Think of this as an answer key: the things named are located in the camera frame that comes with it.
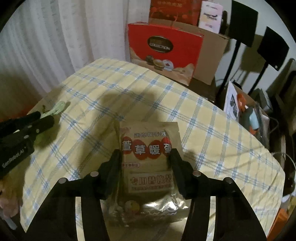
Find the person left hand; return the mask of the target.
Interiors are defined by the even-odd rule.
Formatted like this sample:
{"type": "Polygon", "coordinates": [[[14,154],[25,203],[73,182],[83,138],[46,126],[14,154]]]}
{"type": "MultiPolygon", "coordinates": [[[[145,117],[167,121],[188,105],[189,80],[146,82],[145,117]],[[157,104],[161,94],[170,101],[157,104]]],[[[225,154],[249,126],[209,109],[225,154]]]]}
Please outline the person left hand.
{"type": "Polygon", "coordinates": [[[1,179],[1,209],[6,218],[14,217],[19,211],[18,184],[10,173],[1,179]]]}

